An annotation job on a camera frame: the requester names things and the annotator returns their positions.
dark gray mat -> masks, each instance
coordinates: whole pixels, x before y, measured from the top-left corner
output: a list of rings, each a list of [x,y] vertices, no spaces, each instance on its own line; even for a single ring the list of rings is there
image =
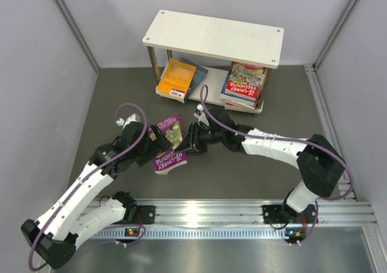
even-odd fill
[[[161,98],[154,92],[150,68],[112,68],[99,73],[86,118],[70,183],[79,175],[95,148],[110,143],[121,129],[115,124],[115,110],[124,102],[140,105],[150,123],[179,113],[185,131],[194,121],[198,102],[181,104]],[[301,66],[283,66],[272,72],[265,88],[262,114],[230,112],[238,123],[268,133],[288,137],[310,137],[321,133],[314,98]],[[122,116],[135,110],[128,108]],[[283,199],[299,183],[299,171],[265,157],[246,156],[228,151],[221,144],[211,146],[204,156],[193,156],[188,164],[167,176],[154,173],[152,163],[133,165],[100,195],[129,191],[135,198],[161,199]]]

yellow book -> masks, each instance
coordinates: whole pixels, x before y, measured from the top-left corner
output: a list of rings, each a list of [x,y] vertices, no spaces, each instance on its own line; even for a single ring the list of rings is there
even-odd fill
[[[178,100],[184,99],[195,71],[195,66],[171,58],[163,78],[161,78],[160,83],[157,85],[159,93],[176,97]]]

metal floor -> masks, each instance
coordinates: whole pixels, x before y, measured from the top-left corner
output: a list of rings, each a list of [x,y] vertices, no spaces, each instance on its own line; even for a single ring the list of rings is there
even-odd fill
[[[110,143],[121,129],[115,124],[115,109],[124,102],[140,105],[150,123],[172,114],[181,114],[184,129],[194,121],[198,102],[185,104],[161,98],[154,92],[151,68],[112,68],[99,73],[70,183],[81,172],[95,148]],[[122,111],[122,117],[134,110]],[[265,88],[262,114],[230,112],[238,123],[289,137],[310,137],[322,133],[310,84],[303,66],[283,66],[272,72]],[[299,183],[297,169],[265,157],[228,151],[222,145],[209,147],[204,156],[188,159],[188,164],[167,176],[154,173],[152,163],[133,165],[100,195],[129,191],[138,199],[283,199]]]
[[[57,273],[372,273],[361,228],[318,228],[301,247],[269,240],[144,240],[122,245],[87,241]]]

white wall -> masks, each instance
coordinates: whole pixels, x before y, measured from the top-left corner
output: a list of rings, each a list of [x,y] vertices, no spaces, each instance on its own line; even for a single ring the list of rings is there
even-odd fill
[[[387,239],[387,1],[360,0],[319,70],[357,193]]]
[[[52,0],[0,0],[0,272],[28,272],[20,226],[65,191],[96,73]]]
[[[161,9],[283,27],[281,64],[314,63],[348,1],[65,0],[101,67],[150,66],[142,38]],[[157,56],[164,66],[165,52]],[[199,64],[228,64],[195,60]]]

